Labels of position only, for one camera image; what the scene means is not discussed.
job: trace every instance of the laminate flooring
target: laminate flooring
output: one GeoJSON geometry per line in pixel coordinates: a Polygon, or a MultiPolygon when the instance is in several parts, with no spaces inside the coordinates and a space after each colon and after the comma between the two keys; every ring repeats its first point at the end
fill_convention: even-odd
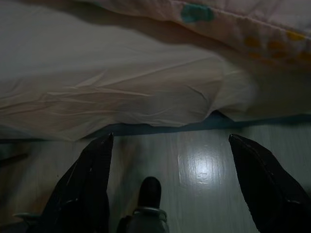
{"type": "MultiPolygon", "coordinates": [[[[161,181],[161,208],[172,233],[258,232],[240,191],[228,142],[231,133],[271,150],[311,193],[311,124],[115,137],[108,184],[110,232],[132,213],[147,176],[161,181]]],[[[40,213],[89,141],[19,145],[28,157],[0,168],[0,225],[18,221],[14,213],[40,213]]]]}

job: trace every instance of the white bed sheet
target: white bed sheet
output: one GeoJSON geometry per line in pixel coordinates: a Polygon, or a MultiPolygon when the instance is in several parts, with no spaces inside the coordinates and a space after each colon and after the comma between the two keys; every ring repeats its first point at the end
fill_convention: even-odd
{"type": "Polygon", "coordinates": [[[173,23],[0,0],[0,126],[33,137],[76,140],[120,122],[178,127],[214,110],[233,120],[288,116],[311,110],[310,87],[307,73],[173,23]]]}

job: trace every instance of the wooden floor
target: wooden floor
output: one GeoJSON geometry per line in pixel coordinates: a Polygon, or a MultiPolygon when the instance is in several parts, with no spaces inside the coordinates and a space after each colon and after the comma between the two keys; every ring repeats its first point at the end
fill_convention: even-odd
{"type": "MultiPolygon", "coordinates": [[[[227,140],[231,133],[270,149],[310,193],[311,125],[115,137],[108,185],[110,232],[133,211],[143,179],[155,176],[162,183],[161,208],[172,233],[256,233],[237,180],[227,140]]],[[[40,213],[88,142],[20,145],[29,156],[0,168],[0,224],[16,221],[13,213],[40,213]]]]}

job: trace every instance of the mattress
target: mattress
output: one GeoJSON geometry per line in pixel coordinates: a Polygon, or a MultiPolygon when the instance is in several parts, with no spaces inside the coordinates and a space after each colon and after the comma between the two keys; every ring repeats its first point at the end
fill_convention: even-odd
{"type": "Polygon", "coordinates": [[[0,35],[0,130],[77,140],[113,123],[178,127],[214,110],[241,121],[311,109],[308,73],[174,23],[80,2],[0,0],[0,35]]]}

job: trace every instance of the bed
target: bed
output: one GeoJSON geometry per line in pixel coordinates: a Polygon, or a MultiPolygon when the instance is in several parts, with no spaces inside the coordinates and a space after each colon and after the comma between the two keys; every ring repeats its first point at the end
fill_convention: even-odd
{"type": "Polygon", "coordinates": [[[72,1],[0,0],[0,137],[77,140],[114,123],[179,127],[307,113],[304,70],[171,22],[72,1]]]}

